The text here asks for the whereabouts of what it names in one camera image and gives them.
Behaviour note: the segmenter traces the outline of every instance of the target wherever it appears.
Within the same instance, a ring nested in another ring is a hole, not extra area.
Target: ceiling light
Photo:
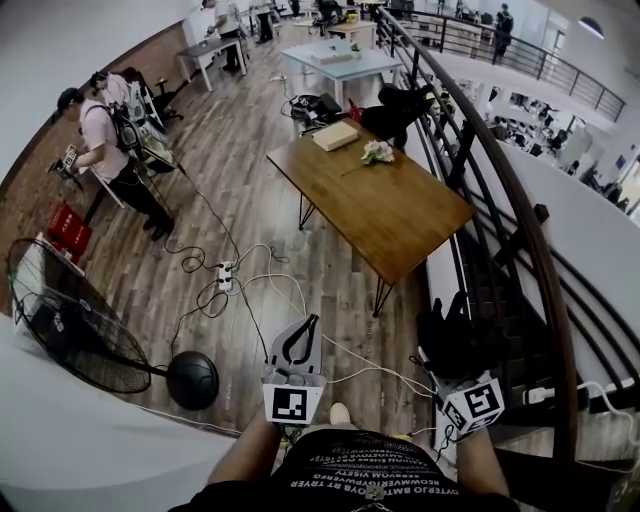
[[[593,18],[589,18],[588,16],[585,16],[583,18],[580,18],[580,21],[578,21],[578,23],[580,23],[582,27],[586,28],[598,39],[604,39],[604,34],[602,33],[602,28],[600,27],[600,24]]]

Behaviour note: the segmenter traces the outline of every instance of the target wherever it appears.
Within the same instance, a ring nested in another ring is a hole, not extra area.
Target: white desk
[[[293,77],[294,64],[302,64],[310,67],[320,75],[326,76],[333,80],[335,85],[335,100],[338,105],[345,107],[344,104],[344,82],[347,80],[356,80],[358,78],[364,78],[365,76],[376,75],[384,71],[393,71],[393,81],[396,81],[398,68],[401,66],[401,62],[389,57],[384,52],[379,50],[369,50],[363,48],[360,53],[362,54],[359,59],[351,59],[343,62],[335,62],[332,64],[319,64],[312,58],[312,53],[318,50],[328,49],[330,46],[335,46],[339,50],[345,50],[350,48],[351,44],[348,41],[342,39],[323,39],[311,44],[305,44],[303,46],[294,46],[288,50],[284,50],[282,55],[286,57],[290,66],[290,76]]]
[[[207,65],[211,63],[211,57],[213,57],[214,54],[220,53],[222,52],[222,50],[233,45],[236,46],[236,50],[238,51],[238,60],[240,62],[240,69],[242,70],[242,74],[246,75],[247,68],[244,62],[244,55],[242,54],[242,47],[240,46],[240,39],[238,39],[237,37],[229,39],[218,39],[211,37],[178,53],[178,60],[181,64],[184,79],[187,82],[191,83],[191,75],[189,74],[189,70],[187,69],[185,61],[194,60],[198,63],[200,71],[202,71],[202,77],[204,78],[204,82],[207,85],[207,90],[209,92],[213,91],[213,87],[211,87],[211,81],[209,80],[209,75],[207,74]]]

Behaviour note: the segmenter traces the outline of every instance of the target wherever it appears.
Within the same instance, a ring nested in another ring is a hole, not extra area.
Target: wooden table
[[[356,21],[354,23],[340,23],[327,29],[330,34],[344,34],[347,39],[353,41],[353,36],[358,32],[369,31],[371,33],[371,49],[376,45],[376,26],[373,21]]]
[[[375,317],[393,286],[464,226],[473,210],[398,151],[391,164],[363,165],[364,145],[376,137],[345,122],[360,132],[346,146],[326,152],[304,136],[267,158],[300,191],[299,229],[318,209],[378,274]],[[304,211],[303,197],[310,203]]]

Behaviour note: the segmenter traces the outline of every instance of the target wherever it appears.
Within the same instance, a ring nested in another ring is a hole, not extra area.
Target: person
[[[260,407],[204,490],[171,512],[518,510],[486,429],[458,442],[455,483],[416,445],[358,430],[342,404],[330,421],[306,429],[272,474],[281,430]]]
[[[266,43],[273,39],[269,16],[271,14],[270,0],[252,0],[251,8],[260,20],[260,40],[258,43]]]
[[[453,117],[456,113],[456,108],[453,106],[453,102],[451,100],[451,95],[448,92],[443,92],[440,95],[440,98],[444,102],[445,108],[449,111],[449,114]],[[442,138],[442,134],[444,133],[444,129],[449,123],[449,118],[445,112],[440,113],[440,117],[438,118],[438,122],[440,126],[442,126],[442,132],[440,130],[436,131],[436,140],[440,140]]]
[[[511,44],[513,30],[513,16],[509,13],[509,6],[502,4],[502,11],[497,15],[496,24],[496,55],[502,60],[507,48]]]
[[[93,167],[111,191],[129,206],[149,216],[143,225],[155,242],[171,233],[174,221],[160,206],[135,173],[135,160],[118,149],[113,121],[102,103],[88,100],[75,88],[66,89],[58,98],[58,113],[79,123],[87,153],[79,155],[71,170],[83,172]]]
[[[237,7],[230,4],[229,0],[202,0],[202,7],[205,9],[213,9],[215,13],[215,24],[209,27],[208,34],[218,30],[221,39],[229,39],[238,37],[238,20]],[[235,45],[226,49],[227,64],[222,69],[229,72],[238,71],[240,69],[240,61],[238,60],[238,50]]]
[[[100,93],[105,105],[116,103],[122,106],[131,103],[129,84],[120,75],[98,71],[91,76],[89,84]]]
[[[571,166],[569,166],[569,167],[567,168],[567,174],[568,174],[569,176],[573,176],[573,175],[575,175],[575,173],[576,173],[576,172],[578,172],[578,167],[580,167],[580,162],[579,162],[578,160],[575,160],[575,161],[571,164]]]
[[[289,5],[291,6],[293,19],[297,20],[298,18],[300,18],[300,0],[289,0]]]

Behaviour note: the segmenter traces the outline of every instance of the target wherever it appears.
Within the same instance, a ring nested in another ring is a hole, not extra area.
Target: white plug
[[[540,402],[544,402],[547,398],[554,396],[556,396],[555,389],[534,388],[529,391],[522,392],[522,400],[525,405],[539,404]]]

